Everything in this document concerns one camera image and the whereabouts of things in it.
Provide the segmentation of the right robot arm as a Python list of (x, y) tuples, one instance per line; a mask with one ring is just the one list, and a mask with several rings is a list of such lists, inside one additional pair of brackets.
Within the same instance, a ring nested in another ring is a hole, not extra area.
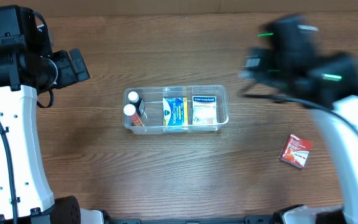
[(250, 50), (241, 76), (276, 88), (268, 100), (298, 103), (309, 111), (331, 152), (343, 203), (283, 208), (272, 223), (358, 223), (358, 60), (345, 52), (319, 54), (312, 38), (316, 31), (300, 15), (262, 25), (268, 48)]

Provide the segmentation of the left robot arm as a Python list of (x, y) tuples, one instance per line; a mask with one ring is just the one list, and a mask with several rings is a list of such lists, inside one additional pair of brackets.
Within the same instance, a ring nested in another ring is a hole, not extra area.
[(37, 134), (39, 95), (89, 77), (78, 49), (52, 50), (38, 12), (0, 6), (0, 223), (104, 223), (74, 196), (54, 197)]

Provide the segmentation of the red white small box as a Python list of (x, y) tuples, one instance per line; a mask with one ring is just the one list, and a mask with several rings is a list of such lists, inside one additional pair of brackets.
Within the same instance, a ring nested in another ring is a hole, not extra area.
[(291, 134), (287, 138), (279, 159), (302, 169), (307, 162), (312, 145), (310, 140)]

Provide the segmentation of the orange tube white cap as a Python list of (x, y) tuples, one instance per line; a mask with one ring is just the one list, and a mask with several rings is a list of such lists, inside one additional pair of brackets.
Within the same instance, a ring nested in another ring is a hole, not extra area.
[(143, 126), (143, 122), (141, 121), (139, 115), (137, 114), (136, 107), (132, 104), (127, 104), (123, 108), (124, 114), (129, 117), (134, 126)]

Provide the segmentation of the white Hansaplast box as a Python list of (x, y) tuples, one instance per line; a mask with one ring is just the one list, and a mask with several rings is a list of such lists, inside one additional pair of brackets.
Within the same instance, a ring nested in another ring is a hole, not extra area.
[(217, 124), (217, 102), (215, 96), (193, 96), (192, 124)]

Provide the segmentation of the dark bottle white cap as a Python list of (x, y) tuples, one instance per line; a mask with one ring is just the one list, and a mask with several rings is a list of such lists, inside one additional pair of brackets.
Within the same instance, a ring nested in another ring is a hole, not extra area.
[(136, 91), (131, 91), (127, 95), (130, 104), (134, 105), (139, 116), (142, 116), (145, 111), (145, 103)]

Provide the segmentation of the blue yellow VapoDrops box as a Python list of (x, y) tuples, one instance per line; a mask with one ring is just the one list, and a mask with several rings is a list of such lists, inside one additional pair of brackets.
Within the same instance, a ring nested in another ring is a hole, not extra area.
[(163, 125), (187, 126), (188, 125), (188, 100), (187, 98), (163, 98)]

